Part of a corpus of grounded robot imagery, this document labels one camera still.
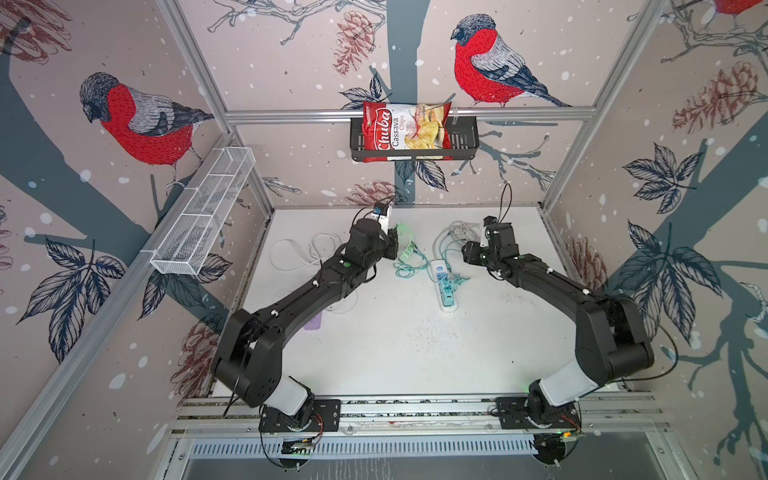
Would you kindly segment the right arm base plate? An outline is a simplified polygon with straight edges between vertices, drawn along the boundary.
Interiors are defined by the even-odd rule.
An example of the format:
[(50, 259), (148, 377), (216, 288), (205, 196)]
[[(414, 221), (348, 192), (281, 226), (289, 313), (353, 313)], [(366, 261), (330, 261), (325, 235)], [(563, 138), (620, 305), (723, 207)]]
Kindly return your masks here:
[(521, 396), (497, 397), (489, 410), (503, 430), (580, 430), (582, 421), (575, 402), (554, 407), (545, 400)]

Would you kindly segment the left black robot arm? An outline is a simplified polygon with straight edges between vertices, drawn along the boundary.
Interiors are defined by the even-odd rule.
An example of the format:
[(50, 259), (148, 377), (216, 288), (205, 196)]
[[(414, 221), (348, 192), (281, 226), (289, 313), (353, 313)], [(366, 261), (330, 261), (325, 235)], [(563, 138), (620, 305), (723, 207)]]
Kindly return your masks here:
[(352, 225), (348, 241), (297, 290), (254, 313), (240, 309), (227, 321), (211, 361), (214, 378), (252, 408), (266, 406), (308, 422), (314, 394), (283, 373), (286, 344), (310, 320), (373, 279), (382, 259), (398, 256), (396, 228), (374, 218)]

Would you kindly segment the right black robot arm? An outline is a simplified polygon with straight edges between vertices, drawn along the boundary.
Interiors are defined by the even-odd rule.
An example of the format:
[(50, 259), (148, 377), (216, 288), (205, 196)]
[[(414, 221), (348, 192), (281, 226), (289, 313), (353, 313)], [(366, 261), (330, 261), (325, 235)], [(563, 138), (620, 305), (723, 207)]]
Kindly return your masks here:
[(631, 298), (594, 293), (539, 257), (522, 254), (508, 222), (487, 216), (483, 225), (487, 244), (467, 242), (464, 262), (538, 296), (575, 325), (574, 359), (529, 386), (526, 411), (533, 424), (547, 427), (582, 396), (653, 366), (643, 315)]

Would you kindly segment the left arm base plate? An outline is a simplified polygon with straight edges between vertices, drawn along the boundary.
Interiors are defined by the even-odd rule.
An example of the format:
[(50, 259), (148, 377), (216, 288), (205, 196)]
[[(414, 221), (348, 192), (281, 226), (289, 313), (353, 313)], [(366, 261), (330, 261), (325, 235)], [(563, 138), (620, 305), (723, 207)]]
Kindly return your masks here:
[(266, 406), (259, 425), (260, 433), (337, 432), (341, 416), (339, 399), (308, 398), (294, 415)]

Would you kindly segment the purple power socket strip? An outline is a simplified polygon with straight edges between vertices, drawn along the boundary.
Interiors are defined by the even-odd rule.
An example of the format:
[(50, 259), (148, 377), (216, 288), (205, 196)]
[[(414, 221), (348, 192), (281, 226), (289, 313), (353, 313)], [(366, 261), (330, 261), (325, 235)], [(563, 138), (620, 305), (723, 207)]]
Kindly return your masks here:
[(322, 313), (318, 313), (316, 316), (314, 316), (310, 321), (308, 321), (304, 325), (304, 329), (307, 331), (316, 331), (319, 330), (322, 326)]

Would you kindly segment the white power strip blue outlets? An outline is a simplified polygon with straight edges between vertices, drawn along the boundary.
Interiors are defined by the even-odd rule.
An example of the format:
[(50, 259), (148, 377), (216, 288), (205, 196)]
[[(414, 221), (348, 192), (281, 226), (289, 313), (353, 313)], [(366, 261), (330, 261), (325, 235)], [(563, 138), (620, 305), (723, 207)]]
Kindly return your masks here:
[(440, 309), (445, 313), (453, 313), (457, 309), (455, 290), (450, 272), (443, 260), (430, 262), (430, 278), (436, 291)]

